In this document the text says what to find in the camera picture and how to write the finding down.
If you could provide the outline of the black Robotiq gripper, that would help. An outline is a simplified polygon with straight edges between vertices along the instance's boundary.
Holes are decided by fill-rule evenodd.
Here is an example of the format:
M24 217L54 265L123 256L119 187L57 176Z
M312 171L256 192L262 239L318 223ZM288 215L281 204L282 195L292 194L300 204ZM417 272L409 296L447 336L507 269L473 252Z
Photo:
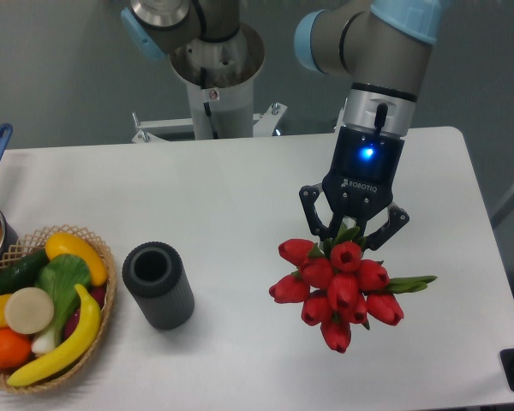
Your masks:
M368 235L364 249L376 251L409 222L409 214L393 200L392 184L404 141L379 134L339 129L330 170L320 184L305 185L299 199L312 235L330 238L331 230L318 216L315 203L324 192L334 214L350 217L364 228L387 207L387 221Z

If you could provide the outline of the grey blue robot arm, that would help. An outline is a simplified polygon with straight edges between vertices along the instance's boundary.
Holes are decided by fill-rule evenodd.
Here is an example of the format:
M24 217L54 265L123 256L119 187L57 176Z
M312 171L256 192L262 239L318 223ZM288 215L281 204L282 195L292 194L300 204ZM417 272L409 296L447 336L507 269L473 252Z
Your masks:
M345 219L364 229L366 249L390 240L409 220L392 183L446 1L351 1L299 22L294 51L306 69L349 74L331 167L299 197L313 235L335 238ZM188 91L199 140L253 137L254 78L265 58L260 35L237 1L131 1L121 13L129 37L151 59L168 57Z

